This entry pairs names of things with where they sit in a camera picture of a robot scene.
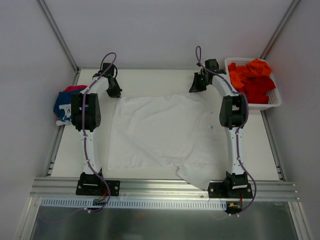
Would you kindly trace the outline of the white t-shirt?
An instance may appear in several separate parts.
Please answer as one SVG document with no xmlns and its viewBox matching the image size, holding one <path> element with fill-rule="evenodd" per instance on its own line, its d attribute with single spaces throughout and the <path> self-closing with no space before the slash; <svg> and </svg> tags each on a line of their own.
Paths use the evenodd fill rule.
<svg viewBox="0 0 320 240">
<path fill-rule="evenodd" d="M 123 97 L 112 118 L 107 169 L 176 168 L 178 177 L 207 189 L 220 157 L 217 118 L 195 93 Z"/>
</svg>

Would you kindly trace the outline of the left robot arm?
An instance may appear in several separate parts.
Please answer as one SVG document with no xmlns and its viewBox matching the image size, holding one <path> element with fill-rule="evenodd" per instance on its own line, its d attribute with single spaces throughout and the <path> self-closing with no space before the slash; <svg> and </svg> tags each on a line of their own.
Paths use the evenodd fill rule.
<svg viewBox="0 0 320 240">
<path fill-rule="evenodd" d="M 98 155 L 97 132 L 102 122 L 99 98 L 106 93 L 112 99 L 121 97 L 113 63 L 103 63 L 93 75 L 91 83 L 82 91 L 71 95 L 71 123 L 78 131 L 83 153 L 83 169 L 76 194 L 78 196 L 118 196 L 120 181 L 104 180 Z"/>
</svg>

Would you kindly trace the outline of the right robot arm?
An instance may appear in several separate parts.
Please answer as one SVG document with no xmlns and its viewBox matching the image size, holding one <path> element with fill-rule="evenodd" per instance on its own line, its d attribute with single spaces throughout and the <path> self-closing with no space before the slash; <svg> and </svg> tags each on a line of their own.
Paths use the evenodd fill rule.
<svg viewBox="0 0 320 240">
<path fill-rule="evenodd" d="M 246 97 L 237 92 L 222 75 L 216 59 L 205 64 L 198 60 L 200 70 L 194 73 L 190 93 L 207 90 L 214 86 L 222 96 L 219 123 L 224 128 L 227 140 L 228 167 L 221 183 L 211 183 L 208 193 L 211 198 L 251 199 L 253 192 L 244 167 L 243 132 L 249 118 Z"/>
</svg>

